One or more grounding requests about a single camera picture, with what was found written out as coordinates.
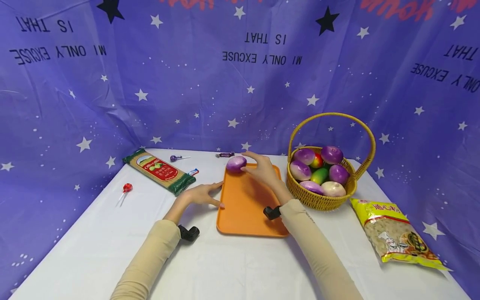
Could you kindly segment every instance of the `spaghetti package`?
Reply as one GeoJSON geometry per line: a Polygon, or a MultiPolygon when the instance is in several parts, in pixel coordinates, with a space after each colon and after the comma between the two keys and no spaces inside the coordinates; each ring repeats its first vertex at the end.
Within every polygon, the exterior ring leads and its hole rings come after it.
{"type": "Polygon", "coordinates": [[[396,260],[449,270],[427,247],[397,205],[359,199],[350,201],[382,262],[396,260]]]}
{"type": "Polygon", "coordinates": [[[142,172],[145,176],[160,184],[178,196],[190,184],[196,181],[195,177],[180,171],[158,157],[140,149],[123,159],[123,162],[142,172]]]}

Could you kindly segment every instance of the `table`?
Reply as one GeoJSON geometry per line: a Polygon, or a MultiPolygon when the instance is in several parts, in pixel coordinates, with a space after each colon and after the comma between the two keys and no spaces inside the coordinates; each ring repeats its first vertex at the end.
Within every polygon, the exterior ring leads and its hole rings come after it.
{"type": "MultiPolygon", "coordinates": [[[[223,179],[227,158],[213,152],[148,149],[167,160],[191,156],[175,166],[199,169],[196,184],[223,179]]],[[[285,180],[287,157],[270,156],[285,180]]],[[[354,167],[359,163],[352,160],[354,167]]],[[[389,202],[373,178],[359,180],[356,198],[389,202]]],[[[12,295],[11,300],[105,300],[156,220],[175,197],[124,166],[65,236],[12,295]],[[123,206],[115,207],[125,183],[133,185],[123,206]]],[[[365,300],[469,299],[448,272],[415,265],[379,262],[348,204],[325,213],[307,209],[322,229],[365,300]]],[[[224,236],[216,210],[191,205],[181,223],[197,226],[195,243],[181,245],[166,262],[152,289],[152,300],[310,300],[322,299],[315,279],[292,237],[266,239],[224,236]]]]}

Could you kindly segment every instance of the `basket handle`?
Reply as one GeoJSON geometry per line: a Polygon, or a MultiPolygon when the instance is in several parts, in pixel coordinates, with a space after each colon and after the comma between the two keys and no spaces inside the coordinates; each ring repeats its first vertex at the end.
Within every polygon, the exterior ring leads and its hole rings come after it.
{"type": "Polygon", "coordinates": [[[293,139],[295,138],[295,135],[300,130],[300,128],[302,128],[306,123],[310,122],[311,120],[314,120],[314,119],[317,119],[317,118],[320,118],[320,117],[324,117],[324,116],[345,117],[347,119],[350,119],[350,120],[355,121],[356,123],[360,124],[365,129],[365,131],[367,132],[368,137],[370,138],[370,153],[368,154],[367,158],[362,162],[360,167],[353,174],[353,176],[355,176],[355,179],[360,178],[360,176],[370,166],[370,164],[373,161],[373,157],[375,156],[375,151],[376,151],[376,148],[377,148],[376,142],[375,142],[375,137],[373,136],[373,133],[370,130],[370,128],[368,128],[368,126],[365,123],[363,123],[362,121],[360,121],[359,119],[357,119],[357,118],[355,118],[351,115],[343,114],[343,113],[340,113],[340,112],[324,112],[324,113],[321,113],[321,114],[318,114],[318,115],[311,116],[308,119],[303,120],[302,123],[298,124],[298,126],[295,128],[295,130],[292,132],[292,135],[290,136],[290,143],[288,144],[288,162],[290,162],[291,155],[292,155],[292,152],[293,152],[293,150],[292,150],[293,139]]]}

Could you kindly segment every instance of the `fake fruit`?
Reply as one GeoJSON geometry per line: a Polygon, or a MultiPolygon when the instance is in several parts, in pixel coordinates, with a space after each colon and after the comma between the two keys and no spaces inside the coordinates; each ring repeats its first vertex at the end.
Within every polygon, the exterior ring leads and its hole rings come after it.
{"type": "Polygon", "coordinates": [[[300,182],[300,185],[304,187],[305,189],[314,192],[315,194],[323,195],[324,194],[324,189],[317,183],[307,180],[307,181],[302,181],[300,182]]]}
{"type": "Polygon", "coordinates": [[[324,160],[320,156],[320,154],[315,153],[315,158],[313,159],[313,162],[310,164],[310,167],[318,169],[324,164],[324,160]]]}
{"type": "Polygon", "coordinates": [[[322,184],[327,180],[327,178],[328,178],[328,169],[320,168],[312,174],[312,177],[310,177],[310,180],[315,182],[316,184],[322,184]]]}
{"type": "Polygon", "coordinates": [[[243,156],[234,156],[227,162],[227,170],[232,173],[240,173],[241,168],[247,165],[247,159],[243,156]]]}
{"type": "Polygon", "coordinates": [[[298,160],[290,163],[290,172],[292,173],[293,178],[299,181],[309,180],[312,176],[310,168],[298,160]]]}
{"type": "Polygon", "coordinates": [[[334,181],[327,181],[322,184],[324,195],[329,197],[343,197],[347,194],[343,186],[334,181]]]}
{"type": "Polygon", "coordinates": [[[328,171],[328,177],[331,181],[338,182],[342,185],[347,183],[348,178],[350,177],[349,172],[341,165],[333,165],[328,171]]]}
{"type": "Polygon", "coordinates": [[[308,148],[300,149],[293,155],[293,160],[298,160],[305,165],[309,165],[315,160],[315,152],[308,148]]]}
{"type": "Polygon", "coordinates": [[[330,165],[336,165],[342,162],[343,152],[334,146],[323,147],[320,151],[320,156],[325,163],[330,165]]]}

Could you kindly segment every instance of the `wicker basket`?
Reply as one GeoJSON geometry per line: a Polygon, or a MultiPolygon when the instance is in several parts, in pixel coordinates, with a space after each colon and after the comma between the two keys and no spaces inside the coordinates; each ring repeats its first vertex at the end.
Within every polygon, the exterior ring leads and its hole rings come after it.
{"type": "MultiPolygon", "coordinates": [[[[321,147],[303,147],[303,148],[312,149],[315,153],[318,153],[318,154],[320,154],[320,151],[322,149],[321,147]]],[[[300,123],[292,132],[292,136],[290,137],[290,143],[288,145],[287,187],[296,199],[299,199],[300,202],[302,202],[304,205],[308,207],[311,207],[316,210],[323,210],[323,211],[330,211],[330,210],[337,209],[346,200],[348,200],[357,190],[357,180],[367,170],[370,163],[372,162],[373,157],[375,156],[375,149],[376,149],[376,143],[375,143],[375,137],[373,136],[372,131],[370,130],[370,128],[368,128],[367,125],[365,125],[365,123],[363,123],[359,119],[353,116],[338,113],[338,112],[326,112],[326,113],[318,114],[315,116],[311,116],[310,118],[300,123]],[[360,165],[360,167],[356,171],[353,168],[352,164],[349,163],[346,158],[344,158],[341,163],[341,165],[344,166],[347,169],[347,171],[350,173],[350,177],[347,183],[345,184],[345,190],[347,191],[347,194],[343,197],[321,196],[311,191],[308,191],[307,189],[300,186],[300,184],[293,178],[290,172],[289,166],[290,166],[290,162],[293,159],[293,154],[296,151],[300,150],[299,148],[295,151],[292,151],[293,138],[295,137],[297,132],[300,130],[300,128],[302,128],[306,123],[308,123],[313,119],[324,117],[324,116],[340,116],[340,117],[353,120],[356,123],[360,124],[366,130],[370,138],[370,147],[371,147],[370,153],[368,154],[367,159],[365,159],[365,161],[360,165]]]]}

